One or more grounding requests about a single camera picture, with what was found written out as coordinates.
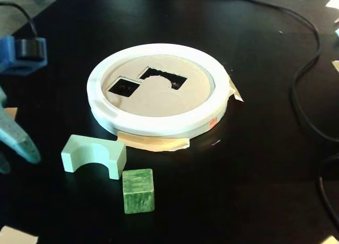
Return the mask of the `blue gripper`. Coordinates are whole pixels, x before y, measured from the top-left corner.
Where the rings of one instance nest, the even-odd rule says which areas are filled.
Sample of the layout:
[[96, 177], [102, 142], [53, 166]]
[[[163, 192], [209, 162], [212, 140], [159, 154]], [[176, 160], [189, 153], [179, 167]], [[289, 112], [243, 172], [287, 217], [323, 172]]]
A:
[[[0, 87], [1, 104], [1, 142], [12, 148], [18, 155], [30, 163], [37, 164], [41, 161], [38, 148], [30, 136], [10, 117], [5, 106], [7, 96]], [[6, 159], [0, 159], [0, 173], [9, 174], [11, 167]]]

